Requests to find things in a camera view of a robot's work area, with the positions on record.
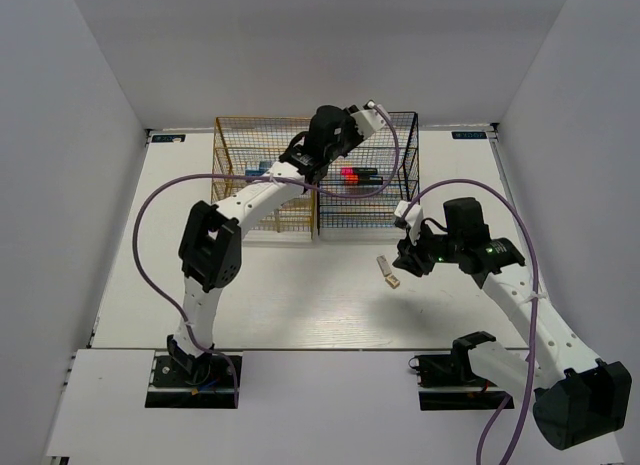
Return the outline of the beige eraser block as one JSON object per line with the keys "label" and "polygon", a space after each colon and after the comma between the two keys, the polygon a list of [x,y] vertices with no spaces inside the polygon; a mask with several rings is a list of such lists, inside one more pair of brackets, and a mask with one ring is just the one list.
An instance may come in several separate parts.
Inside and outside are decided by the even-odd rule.
{"label": "beige eraser block", "polygon": [[400,286],[400,281],[393,275],[390,274],[385,277],[385,282],[392,288],[396,289]]}

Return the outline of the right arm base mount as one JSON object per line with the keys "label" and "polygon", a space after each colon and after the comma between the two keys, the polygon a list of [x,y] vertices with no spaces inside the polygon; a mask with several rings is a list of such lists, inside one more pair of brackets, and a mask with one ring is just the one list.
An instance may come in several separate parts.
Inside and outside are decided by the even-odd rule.
{"label": "right arm base mount", "polygon": [[449,354],[418,354],[407,363],[417,377],[421,411],[493,411],[504,399],[513,409],[513,399],[482,378],[463,379]]}

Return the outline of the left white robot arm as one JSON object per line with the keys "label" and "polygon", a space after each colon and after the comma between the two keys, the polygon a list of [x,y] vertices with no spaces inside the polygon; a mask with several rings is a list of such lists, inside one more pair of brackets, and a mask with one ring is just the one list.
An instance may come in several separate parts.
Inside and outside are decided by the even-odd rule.
{"label": "left white robot arm", "polygon": [[236,278],[242,262],[242,241],[260,220],[317,184],[329,165],[361,144],[353,105],[317,109],[308,130],[296,135],[271,167],[233,195],[214,204],[197,202],[190,210],[179,246],[184,275],[182,309],[186,320],[167,338],[177,372],[199,384],[211,372],[204,354],[213,347],[213,322],[223,288]]}

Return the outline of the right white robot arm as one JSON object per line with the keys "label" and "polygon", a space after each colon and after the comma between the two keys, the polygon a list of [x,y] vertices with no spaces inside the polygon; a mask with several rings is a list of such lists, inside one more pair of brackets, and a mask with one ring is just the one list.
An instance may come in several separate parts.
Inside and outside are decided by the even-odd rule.
{"label": "right white robot arm", "polygon": [[435,233],[420,206],[398,204],[396,225],[406,236],[394,267],[422,277],[438,264],[457,265],[534,348],[528,362],[491,333],[473,332],[453,342],[453,375],[466,384],[486,379],[521,400],[558,450],[622,429],[632,385],[626,367],[602,360],[535,290],[532,268],[509,239],[491,237],[476,199],[449,200],[443,208],[446,227]]}

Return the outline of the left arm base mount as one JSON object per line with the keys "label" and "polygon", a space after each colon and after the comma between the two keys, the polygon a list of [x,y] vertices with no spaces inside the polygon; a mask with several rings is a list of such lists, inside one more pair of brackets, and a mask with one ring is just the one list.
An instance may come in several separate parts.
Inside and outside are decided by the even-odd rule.
{"label": "left arm base mount", "polygon": [[235,409],[230,365],[219,356],[208,356],[204,368],[190,377],[169,355],[152,362],[146,393],[147,409]]}

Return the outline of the blue tape dispenser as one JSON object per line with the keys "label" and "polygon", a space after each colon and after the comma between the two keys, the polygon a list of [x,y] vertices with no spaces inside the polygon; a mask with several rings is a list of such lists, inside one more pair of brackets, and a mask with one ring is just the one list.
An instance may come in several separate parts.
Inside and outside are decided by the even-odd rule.
{"label": "blue tape dispenser", "polygon": [[245,175],[252,176],[252,177],[264,175],[269,171],[272,165],[273,165],[273,162],[269,160],[251,162],[245,168]]}

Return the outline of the black handled scissors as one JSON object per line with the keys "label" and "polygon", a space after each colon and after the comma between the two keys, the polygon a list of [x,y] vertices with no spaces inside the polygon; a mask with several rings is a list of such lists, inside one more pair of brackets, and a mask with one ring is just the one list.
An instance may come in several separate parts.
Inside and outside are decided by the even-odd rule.
{"label": "black handled scissors", "polygon": [[279,210],[274,210],[274,227],[277,233],[281,233],[280,213]]}

